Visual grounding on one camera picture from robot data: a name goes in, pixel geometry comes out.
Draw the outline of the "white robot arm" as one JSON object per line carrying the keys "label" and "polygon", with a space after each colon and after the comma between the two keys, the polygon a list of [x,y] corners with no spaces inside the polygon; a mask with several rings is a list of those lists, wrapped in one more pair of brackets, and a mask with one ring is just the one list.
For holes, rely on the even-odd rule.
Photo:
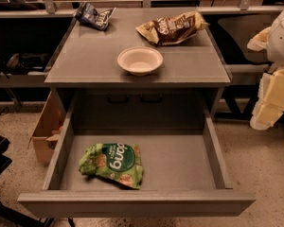
{"label": "white robot arm", "polygon": [[268,61],[272,63],[260,80],[258,100],[250,119],[253,129],[265,131],[284,113],[284,10],[269,27],[249,41],[247,48],[265,49]]}

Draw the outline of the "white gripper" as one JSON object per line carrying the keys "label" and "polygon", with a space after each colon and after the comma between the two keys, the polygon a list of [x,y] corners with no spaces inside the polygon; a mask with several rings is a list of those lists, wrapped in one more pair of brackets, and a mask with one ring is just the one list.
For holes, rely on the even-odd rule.
{"label": "white gripper", "polygon": [[[270,27],[261,30],[249,40],[247,48],[253,51],[266,49],[270,31]],[[258,97],[266,104],[256,103],[252,111],[250,126],[255,130],[265,131],[271,128],[284,113],[284,67],[272,74],[263,74],[259,84]]]}

